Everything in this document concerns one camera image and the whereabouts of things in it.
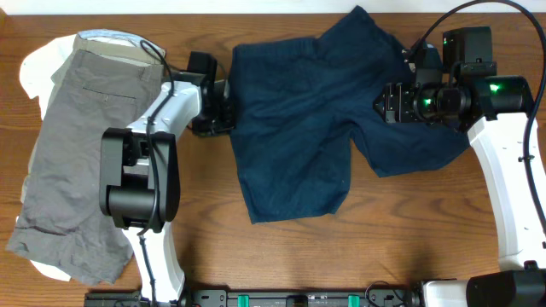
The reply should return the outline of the navy blue shorts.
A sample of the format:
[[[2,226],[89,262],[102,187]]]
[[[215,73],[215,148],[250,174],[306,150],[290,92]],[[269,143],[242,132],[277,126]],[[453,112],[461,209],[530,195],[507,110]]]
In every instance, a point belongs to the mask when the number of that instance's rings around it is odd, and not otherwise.
[[[385,123],[373,109],[389,82],[408,82],[402,44],[361,7],[317,38],[234,48],[230,140],[253,223],[335,213],[356,148],[378,177],[435,171],[469,146],[440,126]]]

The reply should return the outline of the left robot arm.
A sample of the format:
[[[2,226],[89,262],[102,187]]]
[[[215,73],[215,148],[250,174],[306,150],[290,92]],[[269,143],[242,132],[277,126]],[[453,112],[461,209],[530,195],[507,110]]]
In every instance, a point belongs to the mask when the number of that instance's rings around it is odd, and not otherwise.
[[[235,128],[229,82],[218,60],[191,52],[186,69],[167,68],[160,93],[140,118],[108,128],[101,139],[99,206],[130,242],[142,277],[135,298],[112,306],[189,306],[171,223],[181,198],[177,141],[186,130],[225,136]]]

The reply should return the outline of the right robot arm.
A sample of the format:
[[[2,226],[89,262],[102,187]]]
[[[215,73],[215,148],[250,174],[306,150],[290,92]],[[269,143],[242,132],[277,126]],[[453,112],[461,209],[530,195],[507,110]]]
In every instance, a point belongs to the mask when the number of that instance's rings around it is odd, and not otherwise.
[[[528,186],[545,182],[537,133],[524,137],[533,103],[521,76],[500,76],[492,57],[491,29],[445,32],[443,49],[419,43],[405,51],[414,74],[388,83],[374,109],[388,124],[445,125],[464,134],[485,176],[497,227],[499,271],[468,280],[422,281],[409,306],[543,306],[545,233]]]

